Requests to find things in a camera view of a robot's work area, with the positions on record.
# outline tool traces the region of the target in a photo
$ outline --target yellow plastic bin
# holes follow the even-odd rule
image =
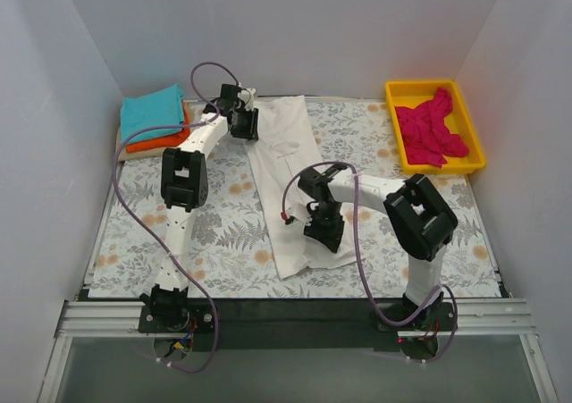
[[[445,125],[451,133],[458,133],[468,147],[467,157],[448,157],[442,168],[430,164],[409,164],[397,120],[396,106],[415,108],[419,104],[433,99],[437,88],[445,88],[453,99],[453,111],[445,118]],[[473,123],[468,115],[463,98],[453,80],[395,80],[385,83],[387,108],[393,120],[395,138],[400,149],[401,168],[404,173],[472,173],[484,168],[486,160],[476,137]]]

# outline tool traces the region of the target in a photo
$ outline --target floral tablecloth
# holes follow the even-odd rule
[[[355,164],[361,172],[401,178],[391,119],[383,104],[307,102],[315,142],[324,160]],[[273,263],[256,184],[242,141],[224,138],[207,160],[209,195],[193,230],[184,267],[213,297],[364,297],[358,270],[349,264],[332,270],[306,269],[281,281]],[[127,162],[120,185],[129,205],[164,237],[166,211],[160,197],[161,160]],[[459,225],[443,264],[443,281],[458,297],[498,297],[492,263],[463,176],[436,176],[433,183],[458,217]],[[351,206],[344,206],[351,219]],[[360,241],[366,275],[377,297],[400,297],[407,283],[407,255],[389,219],[360,208]],[[150,291],[164,253],[123,211],[116,200],[105,228],[92,298],[136,298]],[[189,289],[190,296],[202,296]]]

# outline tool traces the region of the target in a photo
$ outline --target white cloth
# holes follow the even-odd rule
[[[322,162],[307,117],[304,97],[282,97],[271,102],[257,101],[258,137],[246,146],[270,236],[274,262],[281,279],[305,267],[334,268],[356,260],[351,229],[346,223],[337,253],[304,236],[304,223],[285,225],[281,218],[282,193],[288,181],[310,164]],[[305,205],[310,197],[290,186],[286,208]]]

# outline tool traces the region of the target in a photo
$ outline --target magenta towel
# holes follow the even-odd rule
[[[461,137],[450,133],[445,126],[445,117],[453,111],[453,101],[444,88],[437,88],[433,99],[415,109],[396,106],[395,111],[410,164],[432,164],[441,168],[447,163],[444,155],[468,155]]]

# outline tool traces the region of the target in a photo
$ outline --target white wall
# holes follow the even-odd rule
[[[229,65],[264,95],[380,97],[389,78],[454,78],[495,0],[73,0],[125,95]],[[215,95],[222,74],[203,71]]]
[[[458,82],[488,155],[472,182],[500,271],[572,401],[572,0],[498,0]]]
[[[109,184],[120,91],[72,0],[0,0],[0,400],[35,401]]]

